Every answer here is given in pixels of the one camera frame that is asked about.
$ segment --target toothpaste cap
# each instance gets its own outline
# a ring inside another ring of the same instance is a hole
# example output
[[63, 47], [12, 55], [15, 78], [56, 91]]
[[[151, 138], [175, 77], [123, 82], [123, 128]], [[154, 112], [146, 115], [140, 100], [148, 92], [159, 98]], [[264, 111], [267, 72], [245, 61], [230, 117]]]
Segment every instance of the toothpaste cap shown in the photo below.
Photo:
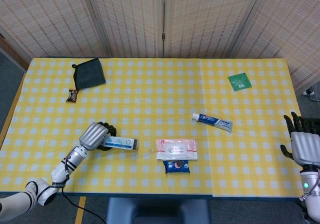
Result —
[[200, 114], [197, 114], [197, 113], [192, 114], [192, 119], [195, 119], [196, 121], [199, 120], [199, 117], [200, 117]]

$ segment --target beige folding screen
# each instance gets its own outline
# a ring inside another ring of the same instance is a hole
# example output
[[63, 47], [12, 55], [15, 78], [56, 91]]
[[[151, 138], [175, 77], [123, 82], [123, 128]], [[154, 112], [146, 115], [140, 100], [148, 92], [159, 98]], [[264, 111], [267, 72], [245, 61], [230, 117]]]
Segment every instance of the beige folding screen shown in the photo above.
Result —
[[90, 0], [113, 57], [162, 56], [162, 0]]
[[320, 0], [262, 0], [233, 58], [285, 58], [297, 94], [320, 81]]
[[224, 58], [255, 0], [165, 2], [165, 57]]
[[1, 33], [33, 57], [105, 57], [84, 0], [0, 0]]

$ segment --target black cable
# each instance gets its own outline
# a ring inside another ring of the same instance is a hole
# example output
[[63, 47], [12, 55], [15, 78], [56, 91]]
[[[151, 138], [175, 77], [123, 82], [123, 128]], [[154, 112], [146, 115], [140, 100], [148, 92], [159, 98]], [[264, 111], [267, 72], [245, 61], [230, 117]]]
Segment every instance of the black cable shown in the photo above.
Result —
[[85, 208], [83, 208], [83, 207], [81, 207], [81, 206], [78, 206], [78, 205], [74, 204], [74, 203], [65, 195], [65, 193], [64, 193], [64, 188], [62, 188], [62, 195], [70, 202], [71, 205], [73, 205], [73, 206], [75, 206], [75, 207], [77, 207], [77, 208], [80, 208], [80, 209], [82, 209], [82, 210], [84, 210], [84, 211], [87, 211], [88, 213], [91, 213], [91, 214], [95, 215], [96, 217], [100, 218], [101, 221], [103, 221], [104, 224], [107, 224], [107, 223], [105, 222], [105, 220], [103, 220], [102, 217], [99, 216], [98, 214], [95, 214], [94, 212], [92, 212], [92, 211], [90, 211], [90, 210], [88, 210], [88, 209], [85, 209]]

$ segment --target gray floor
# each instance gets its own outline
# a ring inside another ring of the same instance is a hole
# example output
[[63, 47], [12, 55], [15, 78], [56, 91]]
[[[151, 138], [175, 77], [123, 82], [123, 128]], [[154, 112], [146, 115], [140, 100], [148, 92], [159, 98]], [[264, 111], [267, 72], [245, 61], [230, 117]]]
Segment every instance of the gray floor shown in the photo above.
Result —
[[[22, 76], [22, 71], [0, 53], [0, 106], [2, 107], [0, 129], [7, 117]], [[320, 85], [318, 85], [317, 93], [320, 99]], [[320, 118], [320, 102], [313, 102], [306, 96], [298, 96], [297, 100], [303, 117]], [[76, 204], [79, 202], [79, 197], [71, 196], [70, 198]], [[87, 197], [85, 207], [105, 218], [107, 204], [107, 197]], [[213, 224], [304, 224], [302, 211], [293, 202], [212, 200], [210, 209]], [[23, 216], [6, 223], [72, 224], [75, 223], [76, 215], [77, 208], [69, 204], [63, 196], [57, 196], [49, 206], [36, 205]], [[100, 220], [84, 212], [82, 223], [98, 224]]]

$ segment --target blue snack package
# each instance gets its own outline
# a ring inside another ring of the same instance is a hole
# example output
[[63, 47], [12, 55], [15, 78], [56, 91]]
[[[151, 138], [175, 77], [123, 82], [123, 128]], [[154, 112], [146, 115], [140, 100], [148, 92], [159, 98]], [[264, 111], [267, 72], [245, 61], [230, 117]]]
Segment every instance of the blue snack package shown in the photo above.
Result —
[[164, 160], [165, 174], [167, 173], [190, 173], [188, 160]]

